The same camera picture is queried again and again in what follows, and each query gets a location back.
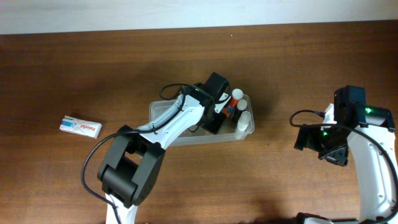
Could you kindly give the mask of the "clear bottle white cap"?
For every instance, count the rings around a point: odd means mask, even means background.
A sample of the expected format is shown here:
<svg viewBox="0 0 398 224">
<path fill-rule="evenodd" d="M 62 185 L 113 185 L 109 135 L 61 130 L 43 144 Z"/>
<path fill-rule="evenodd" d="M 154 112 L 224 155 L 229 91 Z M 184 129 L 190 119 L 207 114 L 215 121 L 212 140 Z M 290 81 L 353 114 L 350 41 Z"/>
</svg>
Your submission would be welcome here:
<svg viewBox="0 0 398 224">
<path fill-rule="evenodd" d="M 251 113 L 248 111 L 242 112 L 242 114 L 238 119 L 236 130 L 234 133 L 235 139 L 241 139 L 243 137 L 243 134 L 246 131 L 250 121 L 251 121 Z"/>
</svg>

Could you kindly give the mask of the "white Panadol medicine box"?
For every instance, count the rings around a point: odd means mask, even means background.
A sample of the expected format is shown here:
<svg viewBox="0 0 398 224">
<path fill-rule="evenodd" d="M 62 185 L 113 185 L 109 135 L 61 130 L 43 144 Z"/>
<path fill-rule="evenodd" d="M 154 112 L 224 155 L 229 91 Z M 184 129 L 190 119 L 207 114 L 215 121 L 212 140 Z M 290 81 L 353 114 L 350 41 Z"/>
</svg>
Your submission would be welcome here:
<svg viewBox="0 0 398 224">
<path fill-rule="evenodd" d="M 101 131 L 102 124 L 65 116 L 60 124 L 60 130 L 96 139 Z"/>
</svg>

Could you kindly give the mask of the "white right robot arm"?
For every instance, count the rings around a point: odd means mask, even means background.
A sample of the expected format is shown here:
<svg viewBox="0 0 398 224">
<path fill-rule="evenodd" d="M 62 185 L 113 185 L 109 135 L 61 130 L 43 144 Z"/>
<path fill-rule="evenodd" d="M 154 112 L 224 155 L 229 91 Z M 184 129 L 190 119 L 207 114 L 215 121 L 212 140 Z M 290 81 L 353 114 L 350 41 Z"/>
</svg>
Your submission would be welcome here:
<svg viewBox="0 0 398 224">
<path fill-rule="evenodd" d="M 389 109 L 370 106 L 366 92 L 346 86 L 334 93 L 321 124 L 295 124 L 294 147 L 318 152 L 320 160 L 346 166 L 352 155 L 360 192 L 356 223 L 397 223 L 396 127 Z"/>
</svg>

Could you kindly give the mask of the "orange tube white cap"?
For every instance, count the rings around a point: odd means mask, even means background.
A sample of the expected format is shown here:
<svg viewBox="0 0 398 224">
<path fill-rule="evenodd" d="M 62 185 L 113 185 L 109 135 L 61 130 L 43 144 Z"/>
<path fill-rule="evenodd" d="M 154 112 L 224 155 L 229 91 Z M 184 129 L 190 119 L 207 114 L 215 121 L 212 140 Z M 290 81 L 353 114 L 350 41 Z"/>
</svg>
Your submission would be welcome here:
<svg viewBox="0 0 398 224">
<path fill-rule="evenodd" d="M 243 97 L 244 93 L 241 89 L 236 88 L 232 91 L 231 100 L 227 104 L 226 108 L 223 110 L 223 113 L 229 118 L 238 104 L 238 101 Z"/>
</svg>

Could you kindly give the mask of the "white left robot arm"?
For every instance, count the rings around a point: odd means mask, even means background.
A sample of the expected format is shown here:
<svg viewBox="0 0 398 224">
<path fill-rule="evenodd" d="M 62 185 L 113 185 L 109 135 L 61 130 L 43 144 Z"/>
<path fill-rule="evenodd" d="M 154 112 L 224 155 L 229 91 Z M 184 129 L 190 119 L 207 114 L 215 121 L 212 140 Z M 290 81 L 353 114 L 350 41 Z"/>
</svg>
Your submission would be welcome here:
<svg viewBox="0 0 398 224">
<path fill-rule="evenodd" d="M 174 103 L 155 120 L 121 127 L 97 178 L 109 201 L 107 223 L 133 223 L 137 207 L 153 189 L 166 149 L 188 128 L 210 123 L 228 102 L 227 79 L 212 73 L 205 83 L 182 85 Z"/>
</svg>

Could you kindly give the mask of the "black bottle white cap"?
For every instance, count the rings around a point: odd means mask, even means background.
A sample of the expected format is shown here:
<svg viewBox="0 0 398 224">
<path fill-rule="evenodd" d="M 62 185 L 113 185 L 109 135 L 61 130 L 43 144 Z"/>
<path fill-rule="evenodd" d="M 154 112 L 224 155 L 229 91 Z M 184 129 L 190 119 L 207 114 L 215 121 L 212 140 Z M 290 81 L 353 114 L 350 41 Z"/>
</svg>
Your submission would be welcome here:
<svg viewBox="0 0 398 224">
<path fill-rule="evenodd" d="M 236 104 L 236 108 L 231 117 L 232 122 L 237 123 L 241 114 L 246 110 L 247 107 L 248 107 L 248 103 L 245 99 L 239 100 L 238 103 Z"/>
</svg>

